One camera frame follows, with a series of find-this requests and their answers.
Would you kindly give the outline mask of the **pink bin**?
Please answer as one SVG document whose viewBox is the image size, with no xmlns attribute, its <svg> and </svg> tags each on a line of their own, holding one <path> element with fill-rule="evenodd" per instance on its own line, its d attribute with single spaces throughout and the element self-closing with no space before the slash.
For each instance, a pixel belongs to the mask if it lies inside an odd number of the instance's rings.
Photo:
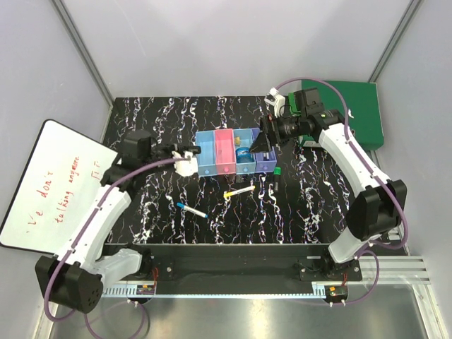
<svg viewBox="0 0 452 339">
<path fill-rule="evenodd" d="M 236 172 L 236 155 L 232 129 L 214 131 L 215 164 L 218 174 L 234 174 Z"/>
</svg>

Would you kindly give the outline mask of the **purple bin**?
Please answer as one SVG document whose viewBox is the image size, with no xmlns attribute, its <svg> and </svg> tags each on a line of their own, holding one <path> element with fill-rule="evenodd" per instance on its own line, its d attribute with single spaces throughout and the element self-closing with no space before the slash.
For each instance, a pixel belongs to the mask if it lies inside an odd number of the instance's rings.
<svg viewBox="0 0 452 339">
<path fill-rule="evenodd" d="M 254 153 L 256 161 L 255 173 L 270 173 L 273 172 L 273 170 L 275 169 L 277 164 L 275 148 L 273 148 L 272 151 L 268 153 L 270 157 L 269 161 L 265 161 L 263 159 L 264 153 Z"/>
</svg>

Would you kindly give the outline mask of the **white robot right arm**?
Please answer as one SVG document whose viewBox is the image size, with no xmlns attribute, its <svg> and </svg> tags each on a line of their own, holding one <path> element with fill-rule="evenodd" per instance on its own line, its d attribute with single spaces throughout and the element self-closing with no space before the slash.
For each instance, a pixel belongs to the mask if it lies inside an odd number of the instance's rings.
<svg viewBox="0 0 452 339">
<path fill-rule="evenodd" d="M 316 88 L 301 90 L 302 115 L 283 116 L 285 97 L 271 88 L 265 97 L 273 113 L 260 119 L 260 132 L 250 153 L 267 153 L 291 138 L 311 136 L 335 160 L 355 196 L 345 216 L 345 229 L 321 256 L 319 270 L 336 280 L 370 244 L 404 225 L 403 209 L 407 187 L 402 180 L 389 178 L 357 143 L 346 119 L 348 111 L 326 109 Z"/>
</svg>

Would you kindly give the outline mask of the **blue cap white marker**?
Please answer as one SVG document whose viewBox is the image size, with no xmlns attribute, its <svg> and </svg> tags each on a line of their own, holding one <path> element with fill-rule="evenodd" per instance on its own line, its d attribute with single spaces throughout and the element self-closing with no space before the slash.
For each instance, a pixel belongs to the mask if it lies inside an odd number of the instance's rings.
<svg viewBox="0 0 452 339">
<path fill-rule="evenodd" d="M 190 213 L 193 213 L 194 215 L 200 216 L 202 218 L 207 218 L 208 214 L 201 212 L 199 210 L 196 210 L 195 208 L 189 207 L 187 205 L 184 205 L 183 203 L 177 202 L 177 207 L 181 208 L 182 210 L 188 211 Z"/>
</svg>

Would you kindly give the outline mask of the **light blue bin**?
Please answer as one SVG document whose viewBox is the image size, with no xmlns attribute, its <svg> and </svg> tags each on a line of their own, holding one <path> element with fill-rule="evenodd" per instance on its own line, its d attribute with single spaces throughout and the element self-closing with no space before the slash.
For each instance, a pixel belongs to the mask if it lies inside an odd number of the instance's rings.
<svg viewBox="0 0 452 339">
<path fill-rule="evenodd" d="M 196 145 L 201 148 L 201 152 L 196 156 L 198 175 L 200 177 L 215 176 L 218 172 L 215 163 L 214 131 L 197 132 Z"/>
<path fill-rule="evenodd" d="M 251 144 L 253 143 L 253 136 L 251 129 L 234 129 L 233 130 L 233 137 L 240 138 L 240 145 L 236 146 L 234 145 L 234 149 L 238 149 L 240 147 L 247 147 L 249 148 Z M 236 162 L 236 174 L 253 174 L 255 172 L 256 167 L 256 161 L 254 157 L 254 162 L 252 163 L 246 163 L 246 164 L 237 164 Z"/>
</svg>

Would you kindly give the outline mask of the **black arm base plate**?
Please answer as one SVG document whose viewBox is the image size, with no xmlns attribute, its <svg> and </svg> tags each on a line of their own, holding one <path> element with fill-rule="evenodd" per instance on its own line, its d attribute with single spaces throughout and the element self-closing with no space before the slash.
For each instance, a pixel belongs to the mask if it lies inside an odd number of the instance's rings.
<svg viewBox="0 0 452 339">
<path fill-rule="evenodd" d="M 353 261 L 346 274 L 320 270 L 325 244 L 147 244 L 158 270 L 157 294 L 188 297 L 299 295 L 312 283 L 362 280 Z"/>
</svg>

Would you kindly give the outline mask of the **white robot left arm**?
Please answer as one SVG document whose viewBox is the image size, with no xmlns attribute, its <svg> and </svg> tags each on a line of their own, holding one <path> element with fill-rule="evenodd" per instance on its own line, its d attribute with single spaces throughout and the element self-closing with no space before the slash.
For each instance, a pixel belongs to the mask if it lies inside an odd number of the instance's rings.
<svg viewBox="0 0 452 339">
<path fill-rule="evenodd" d="M 198 171 L 199 154 L 197 145 L 161 144 L 145 130 L 126 134 L 86 216 L 61 250 L 51 257 L 41 256 L 35 265 L 49 320 L 59 320 L 52 315 L 50 303 L 88 314 L 102 292 L 122 278 L 133 275 L 143 280 L 155 272 L 151 250 L 129 243 L 103 256 L 105 240 L 149 174 L 173 171 L 190 177 Z"/>
</svg>

